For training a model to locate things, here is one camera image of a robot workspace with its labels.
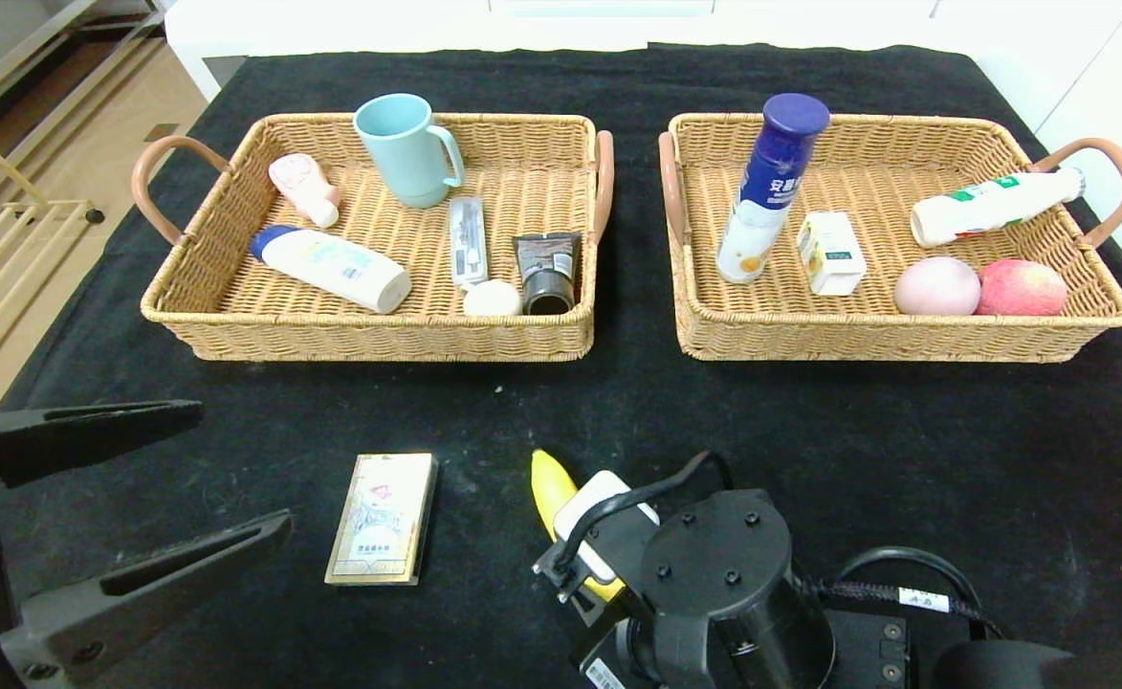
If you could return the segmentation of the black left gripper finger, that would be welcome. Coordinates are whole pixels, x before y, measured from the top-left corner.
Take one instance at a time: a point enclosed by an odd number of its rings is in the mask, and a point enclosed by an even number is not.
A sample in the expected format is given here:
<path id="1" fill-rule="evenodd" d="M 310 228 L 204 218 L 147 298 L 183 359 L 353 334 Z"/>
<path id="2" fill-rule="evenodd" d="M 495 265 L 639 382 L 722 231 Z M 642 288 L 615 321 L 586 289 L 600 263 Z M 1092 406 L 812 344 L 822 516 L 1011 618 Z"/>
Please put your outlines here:
<path id="1" fill-rule="evenodd" d="M 289 509 L 166 546 L 22 601 L 0 649 L 26 688 L 93 683 L 246 570 L 294 529 Z"/>
<path id="2" fill-rule="evenodd" d="M 199 426 L 201 401 L 171 398 L 0 411 L 0 481 L 21 487 L 109 461 Z"/>

